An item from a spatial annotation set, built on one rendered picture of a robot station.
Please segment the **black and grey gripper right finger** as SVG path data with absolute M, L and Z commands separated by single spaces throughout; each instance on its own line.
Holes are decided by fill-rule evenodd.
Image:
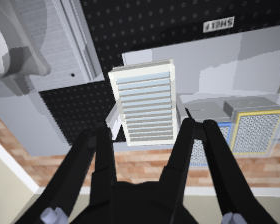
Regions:
M 176 119 L 179 133 L 141 224 L 173 224 L 178 199 L 184 200 L 194 139 L 203 144 L 221 224 L 278 224 L 255 198 L 217 122 L 196 122 L 179 94 Z

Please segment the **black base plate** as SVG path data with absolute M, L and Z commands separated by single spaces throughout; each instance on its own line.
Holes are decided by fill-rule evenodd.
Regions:
M 123 53 L 280 25 L 280 0 L 79 1 L 105 80 L 38 92 L 69 146 L 114 107 L 108 73 Z M 203 33 L 204 22 L 229 17 L 233 27 Z

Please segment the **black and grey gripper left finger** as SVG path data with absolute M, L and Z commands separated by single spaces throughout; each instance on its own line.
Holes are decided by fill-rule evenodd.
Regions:
M 41 196 L 14 224 L 68 224 L 95 154 L 85 224 L 114 224 L 112 185 L 117 181 L 113 141 L 122 122 L 115 103 L 97 130 L 83 130 Z M 88 144 L 87 144 L 88 143 Z

